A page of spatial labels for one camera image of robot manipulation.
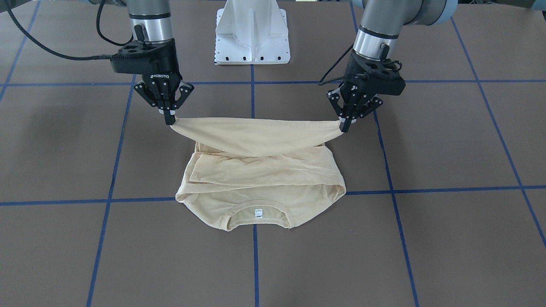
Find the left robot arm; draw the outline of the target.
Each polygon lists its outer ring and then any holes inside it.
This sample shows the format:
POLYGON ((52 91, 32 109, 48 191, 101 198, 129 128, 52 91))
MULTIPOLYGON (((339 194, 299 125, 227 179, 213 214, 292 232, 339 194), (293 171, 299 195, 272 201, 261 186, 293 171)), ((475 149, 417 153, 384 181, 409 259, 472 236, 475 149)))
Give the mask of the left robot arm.
POLYGON ((354 43, 344 54, 349 60, 339 87, 327 92, 341 132, 383 103, 380 95, 398 96, 406 83, 400 61, 390 59, 405 25, 431 26, 447 21, 456 0, 363 0, 363 16, 354 43))

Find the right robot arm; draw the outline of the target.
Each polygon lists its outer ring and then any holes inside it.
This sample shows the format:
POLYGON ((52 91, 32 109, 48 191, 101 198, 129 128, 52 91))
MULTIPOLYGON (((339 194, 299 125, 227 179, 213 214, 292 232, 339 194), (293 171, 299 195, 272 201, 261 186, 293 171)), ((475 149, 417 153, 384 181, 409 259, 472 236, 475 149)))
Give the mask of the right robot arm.
POLYGON ((110 61, 114 72, 142 76, 134 89, 163 114, 166 125, 176 121, 194 86, 179 71, 171 10, 167 0, 125 0, 134 39, 110 61))

